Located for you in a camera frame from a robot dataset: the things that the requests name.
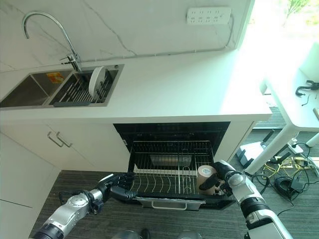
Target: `cabinet door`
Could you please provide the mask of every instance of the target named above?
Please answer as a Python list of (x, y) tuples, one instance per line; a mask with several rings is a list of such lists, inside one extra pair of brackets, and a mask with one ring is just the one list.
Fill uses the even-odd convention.
[(60, 170), (0, 133), (0, 199), (41, 209)]
[(27, 239), (36, 217), (32, 208), (0, 201), (0, 238)]
[(50, 124), (98, 171), (127, 172), (130, 153), (112, 124)]
[(61, 143), (56, 138), (56, 132), (53, 132), (45, 124), (5, 125), (1, 131), (61, 170), (95, 170), (93, 165), (73, 148), (68, 148), (65, 145), (59, 147), (50, 140), (47, 137), (49, 131), (52, 132), (52, 139)]

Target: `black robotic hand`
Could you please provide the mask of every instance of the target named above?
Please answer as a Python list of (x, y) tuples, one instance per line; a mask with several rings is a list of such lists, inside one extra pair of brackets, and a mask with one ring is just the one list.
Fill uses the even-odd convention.
[(231, 188), (228, 186), (228, 178), (234, 173), (238, 173), (229, 163), (219, 161), (212, 163), (212, 167), (217, 173), (211, 175), (203, 184), (199, 186), (200, 190), (207, 190), (212, 186), (219, 187), (228, 196), (231, 195)]
[(129, 191), (129, 187), (134, 180), (135, 173), (121, 173), (110, 174), (102, 178), (95, 187), (102, 192), (103, 202), (106, 202), (110, 196), (119, 200), (130, 200), (136, 196), (137, 193)]

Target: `white wall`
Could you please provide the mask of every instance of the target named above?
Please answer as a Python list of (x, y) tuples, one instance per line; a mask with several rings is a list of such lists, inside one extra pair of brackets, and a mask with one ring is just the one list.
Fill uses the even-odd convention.
[(234, 16), (230, 46), (239, 41), (253, 0), (0, 0), (0, 71), (58, 64), (69, 52), (60, 29), (43, 16), (21, 22), (31, 10), (52, 14), (65, 27), (83, 61), (114, 56), (220, 48), (228, 25), (190, 26), (188, 8), (229, 6)]

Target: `gray carpet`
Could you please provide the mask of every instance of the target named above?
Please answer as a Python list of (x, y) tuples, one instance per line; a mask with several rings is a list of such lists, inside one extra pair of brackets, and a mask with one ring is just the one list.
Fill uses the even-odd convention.
[[(267, 133), (267, 130), (254, 130), (246, 143), (260, 141)], [(306, 142), (313, 135), (313, 133), (301, 132), (298, 140)], [(319, 156), (318, 148), (312, 148), (310, 156)], [(241, 169), (236, 158), (232, 160), (232, 164), (237, 169)], [(108, 173), (62, 171), (40, 212), (31, 235), (59, 207), (57, 196), (59, 191), (90, 190), (105, 175)], [(310, 171), (309, 177), (311, 181), (318, 180)], [(304, 174), (301, 176), (301, 181), (305, 182)], [(259, 190), (262, 189), (259, 183), (256, 183), (256, 186)], [(291, 206), (272, 188), (268, 188), (263, 196), (276, 213)], [(318, 238), (319, 183), (310, 185), (307, 191), (297, 197), (294, 204), (294, 209), (280, 215), (284, 225), (296, 239)], [(206, 209), (199, 212), (181, 212), (144, 209), (139, 205), (123, 204), (110, 199), (101, 214), (90, 215), (79, 221), (67, 238), (110, 239), (121, 230), (139, 232), (142, 228), (148, 228), (153, 239), (174, 239), (179, 232), (186, 229), (200, 232), (204, 239), (242, 239), (247, 232), (244, 217), (237, 204), (222, 211)]]
[(261, 128), (283, 128), (286, 123), (281, 115), (278, 107), (270, 107), (270, 110), (272, 111), (272, 115), (269, 118), (268, 121), (259, 121), (254, 129), (261, 129)]

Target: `cabinet handle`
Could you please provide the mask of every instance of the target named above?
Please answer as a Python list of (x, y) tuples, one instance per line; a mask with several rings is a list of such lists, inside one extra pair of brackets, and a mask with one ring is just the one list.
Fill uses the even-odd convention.
[(63, 146), (63, 144), (60, 145), (58, 142), (56, 142), (54, 139), (52, 139), (51, 136), (50, 136), (51, 133), (52, 133), (52, 132), (49, 132), (49, 133), (48, 133), (48, 138), (49, 138), (51, 141), (53, 141), (53, 143), (55, 143), (56, 145), (58, 145), (58, 146), (61, 148), (61, 147)]
[(60, 132), (56, 133), (56, 137), (68, 148), (72, 146), (72, 144), (68, 144), (64, 139), (61, 138)]

